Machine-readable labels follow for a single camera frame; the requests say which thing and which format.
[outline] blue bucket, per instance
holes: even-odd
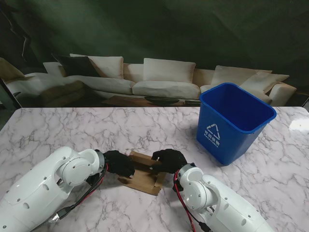
[[[222,164],[242,156],[277,113],[232,83],[200,95],[197,140]]]

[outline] black glove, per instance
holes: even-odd
[[[158,160],[162,164],[155,164],[153,170],[174,174],[187,164],[187,161],[180,151],[166,149],[153,153],[152,160]]]
[[[108,164],[108,172],[126,177],[134,175],[134,164],[128,156],[121,154],[119,151],[108,151],[103,155],[105,162]]]

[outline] cardboard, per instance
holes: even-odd
[[[160,162],[135,151],[131,151],[129,158],[134,162],[134,177],[130,179],[120,176],[118,180],[124,186],[157,196],[162,188],[166,173],[158,173],[150,170],[149,167]]]

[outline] bin rim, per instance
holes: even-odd
[[[259,102],[261,102],[262,104],[264,104],[266,107],[270,108],[273,112],[274,112],[274,115],[269,118],[268,120],[266,120],[264,123],[260,124],[259,126],[257,126],[256,128],[254,128],[253,130],[242,130],[240,128],[238,128],[237,126],[234,125],[234,123],[232,123],[231,121],[229,121],[226,117],[224,117],[222,114],[220,114],[218,111],[216,111],[215,109],[213,109],[210,105],[208,105],[203,99],[202,97],[208,93],[208,92],[211,92],[213,91],[214,89],[216,88],[219,88],[221,86],[224,86],[224,85],[233,85],[233,86],[236,86],[237,88],[239,88],[240,90],[248,93],[249,95],[251,95],[253,98],[255,98],[256,100],[258,100]],[[265,102],[263,102],[262,100],[258,99],[256,96],[252,95],[251,93],[245,91],[244,89],[240,88],[238,85],[235,85],[234,83],[230,83],[230,82],[225,82],[225,83],[222,83],[216,87],[213,87],[203,93],[201,93],[201,95],[199,96],[199,100],[206,106],[210,107],[211,109],[213,109],[213,111],[218,114],[221,118],[223,118],[223,120],[225,120],[228,124],[230,124],[232,127],[234,127],[236,130],[242,132],[242,133],[245,133],[245,134],[252,134],[254,132],[256,132],[258,129],[260,129],[261,127],[265,126],[268,122],[270,122],[271,120],[273,120],[276,116],[277,116],[277,112],[275,111],[275,109],[273,107],[271,107],[270,105],[266,104]]]

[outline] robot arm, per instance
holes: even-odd
[[[57,149],[13,184],[0,202],[0,232],[29,232],[64,203],[72,189],[103,170],[101,152]],[[63,182],[57,184],[55,175]]]
[[[184,203],[196,210],[213,232],[274,232],[249,202],[198,167],[183,166],[177,178]],[[214,205],[210,213],[207,207]]]

